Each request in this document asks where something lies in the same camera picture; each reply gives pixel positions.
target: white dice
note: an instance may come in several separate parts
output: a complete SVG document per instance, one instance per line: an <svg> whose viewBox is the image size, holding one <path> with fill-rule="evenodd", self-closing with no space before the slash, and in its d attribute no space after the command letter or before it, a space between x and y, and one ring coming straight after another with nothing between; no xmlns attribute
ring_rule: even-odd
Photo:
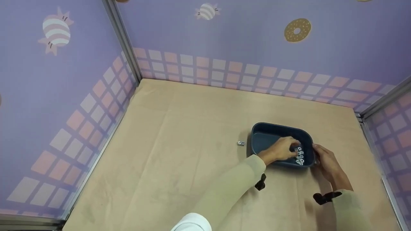
<svg viewBox="0 0 411 231"><path fill-rule="evenodd" d="M294 151L297 152L297 156L296 156L296 163L299 165L303 165L304 164L304 152L302 150L301 147L297 147L294 149Z"/></svg>

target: white sleeve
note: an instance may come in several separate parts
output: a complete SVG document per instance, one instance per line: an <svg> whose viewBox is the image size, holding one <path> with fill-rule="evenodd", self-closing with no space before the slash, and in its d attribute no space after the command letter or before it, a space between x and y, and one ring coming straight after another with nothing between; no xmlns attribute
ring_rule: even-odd
<svg viewBox="0 0 411 231"><path fill-rule="evenodd" d="M198 213L185 215L171 231L211 231L208 220Z"/></svg>

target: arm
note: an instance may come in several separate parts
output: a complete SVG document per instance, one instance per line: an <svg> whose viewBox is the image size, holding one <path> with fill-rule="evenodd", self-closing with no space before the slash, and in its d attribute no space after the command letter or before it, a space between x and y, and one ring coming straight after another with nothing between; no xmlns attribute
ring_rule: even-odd
<svg viewBox="0 0 411 231"><path fill-rule="evenodd" d="M294 143L299 142L290 136L282 137L267 150L246 158L225 172L209 186L191 213L172 231L215 230L240 197L261 179L267 165L297 155L289 151Z"/></svg>
<svg viewBox="0 0 411 231"><path fill-rule="evenodd" d="M260 180L265 169L260 157L248 157L212 183L192 212L201 214L213 229L217 228L240 197Z"/></svg>
<svg viewBox="0 0 411 231"><path fill-rule="evenodd" d="M318 154L319 168L331 183L333 191L342 193L332 200L337 218L337 231L371 231L371 224L364 216L353 187L337 162L334 153L321 145L314 145Z"/></svg>

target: wallpaper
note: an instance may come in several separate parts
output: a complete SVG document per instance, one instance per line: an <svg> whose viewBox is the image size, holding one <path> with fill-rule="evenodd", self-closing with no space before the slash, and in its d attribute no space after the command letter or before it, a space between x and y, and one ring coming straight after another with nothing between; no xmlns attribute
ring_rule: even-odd
<svg viewBox="0 0 411 231"><path fill-rule="evenodd" d="M136 83L101 1L1 6L0 213L60 218Z"/></svg>
<svg viewBox="0 0 411 231"><path fill-rule="evenodd" d="M361 112L395 86L228 60L134 48L144 78L315 100Z"/></svg>
<svg viewBox="0 0 411 231"><path fill-rule="evenodd" d="M411 2L118 3L143 77L361 112L411 74Z"/></svg>
<svg viewBox="0 0 411 231"><path fill-rule="evenodd" d="M411 92L366 120L384 174L411 229Z"/></svg>

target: metal frame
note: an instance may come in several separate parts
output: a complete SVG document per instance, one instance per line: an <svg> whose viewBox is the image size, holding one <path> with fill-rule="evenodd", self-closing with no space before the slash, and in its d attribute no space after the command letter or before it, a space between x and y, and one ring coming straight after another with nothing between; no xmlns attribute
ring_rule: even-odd
<svg viewBox="0 0 411 231"><path fill-rule="evenodd" d="M376 112L385 108L390 103L394 102L398 97L402 96L406 92L411 90L411 76L406 80L398 84L394 89L392 89L388 94L377 100L367 109L360 113L362 119L367 119L368 117L374 115Z"/></svg>
<svg viewBox="0 0 411 231"><path fill-rule="evenodd" d="M368 126L367 126L367 124L364 123L364 122L361 122L360 125L361 125L361 128L362 128L362 130L363 130L365 139L366 139L367 142L368 142L369 148L371 149L372 154L374 154L375 162L377 163L378 168L380 169L380 172L381 172L381 181L382 181L382 183L383 183L383 185L384 185L384 188L385 188L385 190L386 190L386 192L387 192L387 196L388 196L388 199L389 199L390 202L391 202L391 205L392 205L392 207L393 207L395 216L397 217L398 225L400 226L400 228L401 228L402 231L409 231L408 226L407 226L407 223L405 222L405 219L404 219L404 217L403 217L402 214L401 214L401 210L399 209L399 206L398 206L398 204L397 204L397 201L395 200L394 193L393 193L390 185L388 184L388 179L387 179L387 176L385 175L385 173L384 173L384 171L383 171L381 162L378 160L378 156L380 156L380 155L379 155L379 153L378 153L378 149L375 147L374 141L372 140L372 136L371 136L371 133L370 133L370 131L369 131L369 129L368 129Z"/></svg>
<svg viewBox="0 0 411 231"><path fill-rule="evenodd" d="M96 161L94 162L93 166L91 166L90 171L88 172L87 176L85 177L83 183L80 185L79 189L77 190L76 194L74 195L72 201L70 202L70 204L67 206L67 210L63 213L62 218L64 220L67 220L70 216L70 213L73 211L74 206L76 205L77 199L79 198L81 191L83 190L85 184L87 183L88 179L91 176L91 173L94 171L94 168L97 166L97 163L99 162L100 158L102 157L106 147L108 146L111 138L113 137L114 133L116 132L118 126L120 125L121 121L124 118L125 113L122 115L122 117L120 118L120 120L117 122L117 124L114 127L113 132L110 134L109 138L107 139L106 144L104 145L104 147L102 148L102 150L100 151L98 157L96 158Z"/></svg>
<svg viewBox="0 0 411 231"><path fill-rule="evenodd" d="M110 18L111 25L113 26L114 32L117 35L118 41L123 49L124 55L130 66L131 72L140 84L143 79L139 65L137 64L136 57L134 56L133 47L131 46L130 40L128 38L126 29L124 27L123 21L121 20L120 13L114 0L102 0L104 8L106 9L107 15Z"/></svg>
<svg viewBox="0 0 411 231"><path fill-rule="evenodd" d="M116 6L116 3L114 0L102 0L104 8L106 9L107 12L107 16L110 18L110 22L111 25L113 26L114 32L118 38L118 41L121 45L121 48L123 49L124 55L127 59L127 62L130 66L130 69L132 71L132 74L137 82L137 84L140 83L140 81L142 80L142 75L141 75L141 71L140 68L137 64L137 60L136 57L134 56L134 52L133 52L133 48L131 46L130 40L128 38L127 32L124 28L124 24L121 20L120 14L118 12L118 8ZM117 130L121 120L123 119L124 115L120 118L120 120L118 121L118 123L116 124L113 133L110 134L106 144L104 145L104 147L102 148L101 152L99 153L96 161L94 162L93 166L90 168L90 171L88 172L86 178L84 179L83 183L81 184L81 186L79 187L79 189L77 190L76 194L74 195L72 201L70 202L70 204L67 207L67 210L63 213L62 217L64 219L67 219L70 216L70 213L72 212L77 199L80 196L81 191L83 190L86 182L88 181L91 173L93 172L94 168L96 167L98 161L100 160L101 156L103 155L104 150L106 149L108 143L110 142L111 138L113 137L115 131Z"/></svg>
<svg viewBox="0 0 411 231"><path fill-rule="evenodd" d="M0 230L61 230L65 223L63 219L0 215Z"/></svg>

